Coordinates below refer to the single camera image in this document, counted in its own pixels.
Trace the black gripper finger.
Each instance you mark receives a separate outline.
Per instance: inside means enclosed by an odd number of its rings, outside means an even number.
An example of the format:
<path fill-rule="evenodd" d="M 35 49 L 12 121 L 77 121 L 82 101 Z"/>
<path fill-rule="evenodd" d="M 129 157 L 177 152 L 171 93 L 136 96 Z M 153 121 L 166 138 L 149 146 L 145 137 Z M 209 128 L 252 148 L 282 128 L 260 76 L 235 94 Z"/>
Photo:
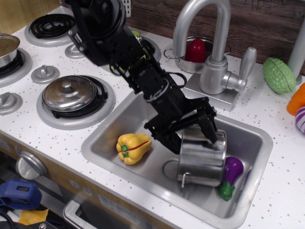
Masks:
<path fill-rule="evenodd" d="M 174 154 L 179 154 L 182 140 L 176 132 L 169 134 L 157 134 L 156 139 Z"/>
<path fill-rule="evenodd" d="M 201 110 L 197 112 L 198 125 L 201 128 L 203 135 L 208 138 L 212 144 L 216 143 L 217 136 L 214 117 L 206 111 Z"/>

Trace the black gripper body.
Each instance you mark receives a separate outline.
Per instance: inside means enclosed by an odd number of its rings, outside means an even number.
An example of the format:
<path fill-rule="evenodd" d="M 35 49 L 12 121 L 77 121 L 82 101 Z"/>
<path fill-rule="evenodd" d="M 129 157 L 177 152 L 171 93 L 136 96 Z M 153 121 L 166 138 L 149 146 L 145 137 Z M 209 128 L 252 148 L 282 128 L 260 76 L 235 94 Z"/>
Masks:
<path fill-rule="evenodd" d="M 208 97 L 188 99 L 176 86 L 164 85 L 155 94 L 145 94 L 144 99 L 158 113 L 145 125 L 155 139 L 157 134 L 169 134 L 198 124 L 198 111 L 204 110 L 209 115 L 216 116 Z"/>

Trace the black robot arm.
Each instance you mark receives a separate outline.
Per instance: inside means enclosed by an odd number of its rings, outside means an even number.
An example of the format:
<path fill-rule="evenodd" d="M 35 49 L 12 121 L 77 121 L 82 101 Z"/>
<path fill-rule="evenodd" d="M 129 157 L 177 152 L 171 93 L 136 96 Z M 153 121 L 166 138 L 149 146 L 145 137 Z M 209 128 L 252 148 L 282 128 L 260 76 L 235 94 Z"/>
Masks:
<path fill-rule="evenodd" d="M 177 132 L 196 124 L 207 139 L 217 141 L 216 112 L 208 98 L 184 96 L 171 73 L 126 26 L 120 0 L 68 0 L 66 5 L 75 18 L 69 36 L 79 51 L 97 66 L 112 66 L 157 112 L 144 126 L 154 139 L 178 154 L 182 140 Z"/>

